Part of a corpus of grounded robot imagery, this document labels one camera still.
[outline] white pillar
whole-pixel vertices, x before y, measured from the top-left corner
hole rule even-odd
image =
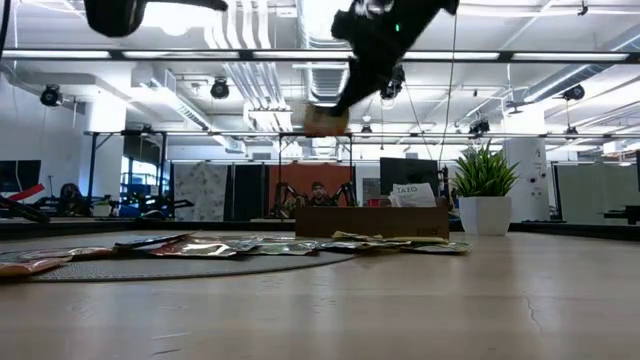
[[[526,106],[522,113],[505,118],[506,133],[545,133],[544,110]],[[514,138],[505,141],[504,151],[509,166],[518,164],[519,176],[509,192],[512,202],[511,221],[549,220],[549,184],[545,142],[542,138]]]
[[[92,132],[122,131],[125,128],[127,104],[115,97],[105,96],[87,104],[87,130]],[[106,136],[99,136],[99,145]],[[85,136],[82,142],[83,166],[80,169],[80,189],[83,194],[89,190],[89,171],[91,162],[91,136]],[[93,174],[93,196],[120,194],[120,173],[124,137],[112,136],[96,150],[95,171]]]

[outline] white pot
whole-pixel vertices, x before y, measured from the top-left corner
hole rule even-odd
[[[508,196],[460,198],[460,220],[467,234],[504,236],[511,223],[511,198]]]

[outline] person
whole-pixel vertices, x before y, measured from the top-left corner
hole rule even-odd
[[[60,188],[58,214],[61,216],[90,216],[91,209],[82,196],[78,185],[67,183]]]
[[[327,188],[320,181],[314,181],[311,184],[311,199],[307,206],[338,206],[338,203],[329,197]]]

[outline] monitor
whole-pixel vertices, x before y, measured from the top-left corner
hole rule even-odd
[[[40,160],[0,161],[0,192],[19,192],[21,187],[26,190],[38,185],[40,165]]]
[[[380,193],[389,195],[393,184],[431,184],[433,194],[440,194],[438,162],[435,160],[380,158]]]

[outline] orange wall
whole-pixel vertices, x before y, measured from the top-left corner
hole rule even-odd
[[[351,167],[330,164],[289,164],[281,167],[282,182],[289,183],[299,194],[311,194],[311,184],[320,181],[326,188],[327,194],[333,196],[340,185],[351,180]],[[278,166],[269,168],[269,208],[273,207],[278,183]],[[340,197],[340,206],[346,206],[344,196]]]

